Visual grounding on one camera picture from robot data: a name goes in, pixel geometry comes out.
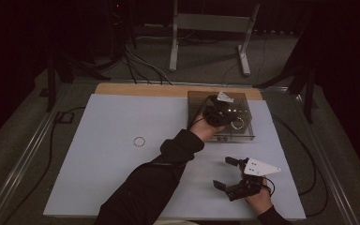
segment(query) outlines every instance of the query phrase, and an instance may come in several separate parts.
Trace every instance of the black jacket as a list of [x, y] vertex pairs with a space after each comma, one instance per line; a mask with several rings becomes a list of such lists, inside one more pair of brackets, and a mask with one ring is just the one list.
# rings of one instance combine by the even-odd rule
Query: black jacket
[[[161, 155], [136, 168], [101, 205], [95, 225], [153, 224], [176, 190], [187, 162], [203, 148], [198, 136], [184, 129], [173, 140], [166, 140]], [[274, 207], [258, 219], [263, 225], [289, 224]]]

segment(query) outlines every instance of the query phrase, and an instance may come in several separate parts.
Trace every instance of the hand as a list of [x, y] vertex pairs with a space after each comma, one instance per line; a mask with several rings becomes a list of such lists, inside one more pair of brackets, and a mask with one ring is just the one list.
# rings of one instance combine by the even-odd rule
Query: hand
[[[267, 186], [267, 179], [263, 179], [262, 183]], [[260, 193], [247, 196], [245, 200], [253, 207], [257, 215], [264, 213], [273, 206], [271, 203], [270, 190], [264, 187], [262, 187]]]
[[210, 126], [201, 115], [198, 115], [197, 118], [195, 118], [194, 125], [192, 125], [189, 131], [193, 132], [204, 143], [206, 143], [215, 133], [221, 131], [222, 129], [224, 129], [224, 127]]

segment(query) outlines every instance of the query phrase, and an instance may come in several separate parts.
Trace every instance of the white table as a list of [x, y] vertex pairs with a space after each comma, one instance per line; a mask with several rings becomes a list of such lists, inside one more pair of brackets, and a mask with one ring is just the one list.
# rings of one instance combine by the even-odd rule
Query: white table
[[[187, 165], [161, 218], [255, 218], [247, 203], [230, 202], [213, 187], [212, 180], [239, 182], [239, 170], [226, 164], [225, 157], [255, 158], [280, 167], [281, 172], [268, 175], [276, 185], [274, 205], [287, 219], [305, 218], [265, 101], [250, 100], [249, 107], [256, 138], [246, 143], [207, 143]], [[134, 168], [156, 157], [164, 140], [186, 127], [187, 111], [184, 97], [91, 96], [44, 215], [95, 217]], [[136, 137], [145, 139], [143, 147], [133, 144]]]

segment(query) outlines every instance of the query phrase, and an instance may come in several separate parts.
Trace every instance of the metal ring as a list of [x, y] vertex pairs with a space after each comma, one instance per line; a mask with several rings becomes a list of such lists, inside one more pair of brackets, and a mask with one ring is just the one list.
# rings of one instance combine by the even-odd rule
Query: metal ring
[[145, 145], [145, 138], [143, 137], [136, 137], [134, 140], [133, 140], [133, 144], [136, 146], [136, 147], [143, 147]]
[[243, 128], [244, 127], [244, 125], [245, 125], [245, 121], [241, 118], [241, 117], [236, 117], [236, 119], [238, 119], [238, 120], [240, 120], [241, 122], [242, 122], [242, 126], [241, 127], [236, 127], [234, 124], [233, 124], [233, 122], [231, 122], [231, 127], [232, 128], [234, 128], [234, 129], [241, 129], [241, 128]]

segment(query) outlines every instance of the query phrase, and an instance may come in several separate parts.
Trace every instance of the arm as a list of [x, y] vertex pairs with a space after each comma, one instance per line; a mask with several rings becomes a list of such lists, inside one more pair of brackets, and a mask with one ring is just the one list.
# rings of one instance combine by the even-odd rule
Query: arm
[[136, 168], [101, 205], [95, 225], [153, 224], [176, 190], [187, 162], [220, 128], [202, 120], [160, 147], [161, 155]]
[[[267, 185], [267, 180], [263, 179], [263, 184]], [[284, 219], [276, 210], [271, 202], [270, 192], [262, 188], [260, 193], [246, 197], [246, 201], [252, 206], [258, 215], [262, 225], [291, 225], [291, 222]]]

